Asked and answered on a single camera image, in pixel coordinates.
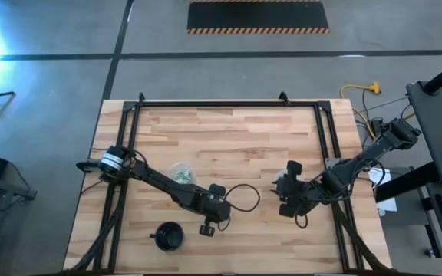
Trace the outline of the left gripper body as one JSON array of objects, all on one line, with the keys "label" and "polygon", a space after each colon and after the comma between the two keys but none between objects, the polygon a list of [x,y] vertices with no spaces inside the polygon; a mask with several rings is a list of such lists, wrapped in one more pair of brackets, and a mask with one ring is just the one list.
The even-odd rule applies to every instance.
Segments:
[{"label": "left gripper body", "polygon": [[199,233],[204,236],[213,236],[215,228],[210,224],[219,224],[230,220],[231,207],[224,199],[226,188],[217,184],[211,184],[208,189],[194,185],[193,211],[205,217],[200,226]]}]

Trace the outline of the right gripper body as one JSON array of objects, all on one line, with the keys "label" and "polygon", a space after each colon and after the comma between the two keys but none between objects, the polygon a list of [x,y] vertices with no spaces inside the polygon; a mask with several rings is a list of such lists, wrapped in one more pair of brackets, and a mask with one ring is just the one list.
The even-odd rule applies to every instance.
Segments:
[{"label": "right gripper body", "polygon": [[323,199],[322,193],[318,190],[316,182],[303,182],[297,180],[302,174],[302,164],[296,161],[288,161],[286,170],[291,179],[283,185],[275,185],[279,191],[276,194],[282,204],[279,206],[279,214],[285,217],[294,218],[296,215],[308,214]]}]

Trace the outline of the green white stevia packet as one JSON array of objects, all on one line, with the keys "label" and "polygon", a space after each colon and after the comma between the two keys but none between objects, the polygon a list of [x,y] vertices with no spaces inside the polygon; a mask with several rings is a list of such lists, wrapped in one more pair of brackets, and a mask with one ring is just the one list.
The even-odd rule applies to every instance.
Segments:
[{"label": "green white stevia packet", "polygon": [[178,182],[179,184],[194,184],[195,179],[191,171],[189,170],[182,170],[178,171],[173,175],[173,180]]}]

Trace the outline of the white paper sheet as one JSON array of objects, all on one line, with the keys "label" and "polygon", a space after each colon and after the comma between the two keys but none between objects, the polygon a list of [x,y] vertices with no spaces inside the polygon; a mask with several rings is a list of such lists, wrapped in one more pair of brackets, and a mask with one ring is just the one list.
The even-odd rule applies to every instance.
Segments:
[{"label": "white paper sheet", "polygon": [[[391,174],[389,169],[378,169],[371,168],[368,172],[368,177],[371,180],[371,187],[375,195],[377,195],[376,189],[379,186],[384,185],[387,182],[391,181]],[[383,215],[386,212],[396,212],[397,204],[395,198],[384,200],[383,202],[378,202],[377,207],[380,211],[380,214]]]}]

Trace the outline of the black diagonal support beam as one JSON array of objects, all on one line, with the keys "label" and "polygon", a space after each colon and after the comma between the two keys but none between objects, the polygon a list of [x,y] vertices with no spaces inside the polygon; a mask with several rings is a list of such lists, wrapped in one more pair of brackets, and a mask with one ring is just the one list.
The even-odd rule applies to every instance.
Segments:
[{"label": "black diagonal support beam", "polygon": [[390,171],[390,174],[395,176],[395,178],[376,188],[374,196],[376,202],[383,202],[394,198],[402,193],[425,186],[428,183],[441,182],[437,168],[433,163],[412,169],[405,174],[392,171]]}]

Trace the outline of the black hazard-striped floor mat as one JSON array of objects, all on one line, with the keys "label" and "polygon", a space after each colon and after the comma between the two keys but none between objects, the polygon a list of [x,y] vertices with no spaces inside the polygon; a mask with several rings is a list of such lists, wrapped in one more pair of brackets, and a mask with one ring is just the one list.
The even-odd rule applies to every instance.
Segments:
[{"label": "black hazard-striped floor mat", "polygon": [[190,35],[307,35],[330,32],[321,0],[190,0]]}]

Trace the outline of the black metal table frame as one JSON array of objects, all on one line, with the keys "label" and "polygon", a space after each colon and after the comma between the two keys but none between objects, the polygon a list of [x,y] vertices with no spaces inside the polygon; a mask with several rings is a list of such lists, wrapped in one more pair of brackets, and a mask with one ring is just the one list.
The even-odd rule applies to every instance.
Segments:
[{"label": "black metal table frame", "polygon": [[[159,172],[189,163],[197,185],[225,186],[235,206],[229,226],[203,236],[203,217],[166,193],[134,179],[109,185],[87,172],[63,276],[319,274],[367,265],[332,205],[285,218],[270,191],[289,160],[311,179],[333,159],[361,151],[346,99],[108,100],[90,157],[100,159],[117,144],[142,153]],[[150,238],[164,222],[183,229],[175,251],[160,250]]]}]

